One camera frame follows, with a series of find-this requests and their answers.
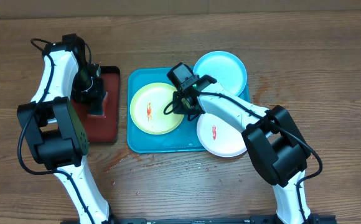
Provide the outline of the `green pink sponge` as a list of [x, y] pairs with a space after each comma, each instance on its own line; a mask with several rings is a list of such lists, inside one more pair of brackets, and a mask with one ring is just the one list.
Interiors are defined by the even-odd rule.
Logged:
[[105, 91], [97, 99], [93, 100], [90, 104], [88, 115], [94, 117], [104, 117], [107, 97], [108, 97], [108, 92]]

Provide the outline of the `yellow-green rimmed plate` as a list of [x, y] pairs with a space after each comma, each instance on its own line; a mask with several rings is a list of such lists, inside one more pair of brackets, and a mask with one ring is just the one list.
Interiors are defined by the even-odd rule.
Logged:
[[167, 83], [150, 83], [140, 88], [131, 99], [129, 112], [137, 128], [148, 134], [166, 134], [178, 127], [183, 114], [164, 114], [176, 88]]

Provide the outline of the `white plate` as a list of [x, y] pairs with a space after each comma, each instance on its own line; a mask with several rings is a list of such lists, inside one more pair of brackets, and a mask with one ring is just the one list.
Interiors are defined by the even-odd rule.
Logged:
[[202, 114], [197, 122], [201, 145], [219, 157], [236, 157], [247, 151], [241, 133], [212, 114]]

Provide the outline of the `light blue plate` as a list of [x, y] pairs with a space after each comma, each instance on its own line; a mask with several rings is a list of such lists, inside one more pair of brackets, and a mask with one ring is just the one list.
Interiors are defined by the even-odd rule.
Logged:
[[247, 70], [243, 62], [230, 52], [213, 51], [203, 55], [194, 65], [193, 72], [200, 77], [210, 75], [230, 93], [250, 100]]

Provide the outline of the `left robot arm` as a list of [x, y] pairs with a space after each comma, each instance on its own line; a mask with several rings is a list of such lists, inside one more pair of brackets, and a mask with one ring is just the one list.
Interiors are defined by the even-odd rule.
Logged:
[[72, 102], [89, 104], [92, 115], [103, 115], [108, 96], [100, 66], [91, 62], [91, 50], [77, 34], [63, 35], [60, 42], [45, 42], [40, 49], [44, 72], [30, 103], [19, 105], [22, 131], [17, 145], [28, 144], [33, 159], [45, 171], [29, 169], [22, 154], [21, 167], [32, 175], [55, 175], [65, 187], [79, 223], [117, 223], [88, 166], [88, 136]]

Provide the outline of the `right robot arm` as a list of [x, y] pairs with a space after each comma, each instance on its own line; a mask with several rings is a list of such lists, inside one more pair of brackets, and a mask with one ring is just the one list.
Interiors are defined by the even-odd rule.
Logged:
[[309, 146], [288, 110], [253, 105], [204, 75], [169, 76], [175, 86], [173, 113], [190, 118], [208, 113], [241, 133], [257, 173], [273, 186], [277, 219], [282, 223], [311, 223], [304, 181], [322, 172], [323, 163]]

